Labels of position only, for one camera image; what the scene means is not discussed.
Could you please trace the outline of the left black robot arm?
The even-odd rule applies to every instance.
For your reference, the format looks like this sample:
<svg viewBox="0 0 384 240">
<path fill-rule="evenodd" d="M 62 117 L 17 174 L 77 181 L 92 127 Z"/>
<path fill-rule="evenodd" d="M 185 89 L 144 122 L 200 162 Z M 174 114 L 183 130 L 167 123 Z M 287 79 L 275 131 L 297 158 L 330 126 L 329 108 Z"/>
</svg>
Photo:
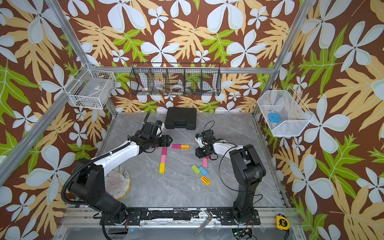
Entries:
<svg viewBox="0 0 384 240">
<path fill-rule="evenodd" d="M 106 191 L 105 176 L 126 160 L 149 149 L 169 147 L 173 139 L 162 134 L 164 126 L 161 121 L 143 122 L 142 128 L 128 136 L 122 145 L 80 166 L 63 185 L 63 202 L 89 206 L 101 213 L 103 219 L 124 223 L 127 207 Z"/>
</svg>

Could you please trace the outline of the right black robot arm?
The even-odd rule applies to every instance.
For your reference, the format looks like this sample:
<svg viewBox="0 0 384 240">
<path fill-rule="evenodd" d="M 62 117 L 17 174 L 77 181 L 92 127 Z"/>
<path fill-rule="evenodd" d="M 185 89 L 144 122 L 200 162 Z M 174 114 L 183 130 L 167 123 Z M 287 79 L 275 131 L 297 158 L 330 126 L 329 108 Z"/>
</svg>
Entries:
<svg viewBox="0 0 384 240">
<path fill-rule="evenodd" d="M 196 134 L 195 141 L 199 147 L 195 149 L 199 159 L 212 155 L 227 157 L 231 160 L 235 178 L 239 184 L 237 198 L 233 203 L 233 218 L 239 224 L 261 224 L 258 211 L 254 207 L 256 189 L 266 169 L 253 145 L 238 146 L 223 139 L 214 137 L 213 130 L 205 130 Z"/>
</svg>

